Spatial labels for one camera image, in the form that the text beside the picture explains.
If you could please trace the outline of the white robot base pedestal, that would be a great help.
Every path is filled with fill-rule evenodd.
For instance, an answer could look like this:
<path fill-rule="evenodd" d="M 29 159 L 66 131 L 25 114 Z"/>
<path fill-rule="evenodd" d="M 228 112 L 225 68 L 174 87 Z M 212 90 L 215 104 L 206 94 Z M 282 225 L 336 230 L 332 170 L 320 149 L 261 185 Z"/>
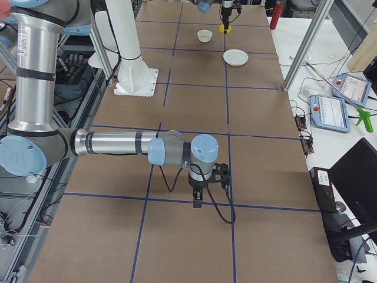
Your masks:
<path fill-rule="evenodd" d="M 118 96 L 152 97 L 155 92 L 158 69 L 144 62 L 135 25 L 131 1 L 106 1 L 106 11 L 96 12 L 95 23 L 101 38 L 101 53 L 89 59 L 89 65 L 104 69 L 104 59 L 110 63 L 110 73 L 118 65 L 114 94 Z"/>

